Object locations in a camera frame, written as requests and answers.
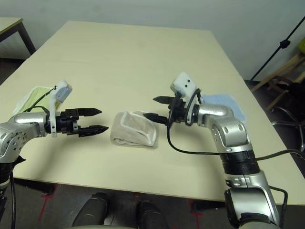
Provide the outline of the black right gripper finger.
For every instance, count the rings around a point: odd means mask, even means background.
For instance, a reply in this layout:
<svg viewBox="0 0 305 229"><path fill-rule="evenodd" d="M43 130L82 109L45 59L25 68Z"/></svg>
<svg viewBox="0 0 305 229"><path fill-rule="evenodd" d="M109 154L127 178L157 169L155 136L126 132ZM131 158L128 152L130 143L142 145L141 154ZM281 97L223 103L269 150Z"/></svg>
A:
<svg viewBox="0 0 305 229"><path fill-rule="evenodd" d="M154 101L161 104L172 104L175 101L175 97L171 96L157 96L153 98Z"/></svg>
<svg viewBox="0 0 305 229"><path fill-rule="evenodd" d="M155 113L144 113L143 116L155 123L167 123L167 117Z"/></svg>

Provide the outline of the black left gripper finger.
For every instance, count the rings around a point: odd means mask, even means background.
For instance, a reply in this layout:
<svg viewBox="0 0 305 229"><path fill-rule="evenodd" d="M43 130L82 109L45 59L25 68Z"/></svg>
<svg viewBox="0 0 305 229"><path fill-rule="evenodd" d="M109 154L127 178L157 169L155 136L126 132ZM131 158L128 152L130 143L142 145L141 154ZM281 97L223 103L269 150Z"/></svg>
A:
<svg viewBox="0 0 305 229"><path fill-rule="evenodd" d="M102 125L91 125L86 128L81 128L78 132L78 137L86 137L86 136L93 136L93 135L98 135L109 128L107 126L102 126Z"/></svg>
<svg viewBox="0 0 305 229"><path fill-rule="evenodd" d="M98 114L101 114L102 111L96 108L79 108L78 109L78 114L79 116L95 116Z"/></svg>

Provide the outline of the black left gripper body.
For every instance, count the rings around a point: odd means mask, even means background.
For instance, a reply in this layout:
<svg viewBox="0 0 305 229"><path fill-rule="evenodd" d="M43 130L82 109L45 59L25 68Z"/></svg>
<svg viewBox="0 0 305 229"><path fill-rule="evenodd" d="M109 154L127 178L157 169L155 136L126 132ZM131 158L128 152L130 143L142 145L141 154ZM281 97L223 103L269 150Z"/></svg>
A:
<svg viewBox="0 0 305 229"><path fill-rule="evenodd" d="M66 135L78 135L80 127L78 109L66 109L56 115L56 132Z"/></svg>

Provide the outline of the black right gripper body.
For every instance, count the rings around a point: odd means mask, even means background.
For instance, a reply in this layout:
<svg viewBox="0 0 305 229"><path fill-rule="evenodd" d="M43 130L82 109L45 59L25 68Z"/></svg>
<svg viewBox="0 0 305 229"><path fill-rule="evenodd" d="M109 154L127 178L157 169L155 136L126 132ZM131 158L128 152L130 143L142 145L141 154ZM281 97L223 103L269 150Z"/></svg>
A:
<svg viewBox="0 0 305 229"><path fill-rule="evenodd" d="M172 109L172 104L174 102L174 97L169 97L167 99L167 104L169 108L169 117L168 122L170 126L172 123L185 123L185 118L187 117L187 108L185 108L186 102L182 99L179 99L178 102L175 103L174 108ZM192 111L191 123L189 125L195 124L198 122L198 104L195 104L189 111Z"/></svg>

